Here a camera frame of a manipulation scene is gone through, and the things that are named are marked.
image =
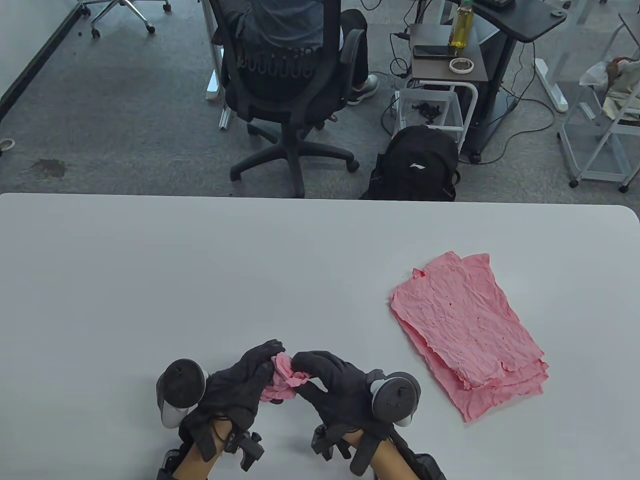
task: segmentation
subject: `forearm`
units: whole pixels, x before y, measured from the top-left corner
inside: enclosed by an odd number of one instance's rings
[[[202,455],[200,455],[198,446],[193,444],[187,456],[173,473],[175,480],[205,480],[209,476],[209,472],[225,448],[224,440],[226,440],[229,433],[231,433],[232,427],[231,422],[227,420],[216,420],[212,426],[216,431],[213,434],[216,444],[216,455],[211,460],[204,461]]]
[[[357,449],[360,446],[362,432],[348,433],[344,439]],[[380,442],[371,460],[371,468],[380,480],[419,480],[389,439]]]

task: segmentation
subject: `smartphone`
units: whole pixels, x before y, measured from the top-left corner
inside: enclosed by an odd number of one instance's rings
[[[447,45],[414,45],[413,56],[432,60],[446,60],[456,57],[456,48]]]

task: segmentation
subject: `yellow liquid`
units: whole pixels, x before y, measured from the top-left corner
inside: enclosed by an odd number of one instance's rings
[[[458,21],[453,30],[453,37],[451,38],[452,47],[462,50],[467,46],[473,24],[474,12],[471,9],[458,9]]]

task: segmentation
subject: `white wall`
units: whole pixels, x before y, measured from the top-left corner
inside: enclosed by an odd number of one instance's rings
[[[0,0],[0,97],[76,4],[77,0]]]

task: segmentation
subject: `black backpack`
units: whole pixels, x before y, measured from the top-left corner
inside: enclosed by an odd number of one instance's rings
[[[384,154],[378,154],[369,189],[360,199],[453,202],[460,181],[457,166],[458,147],[452,137],[425,125],[407,127],[391,139]]]

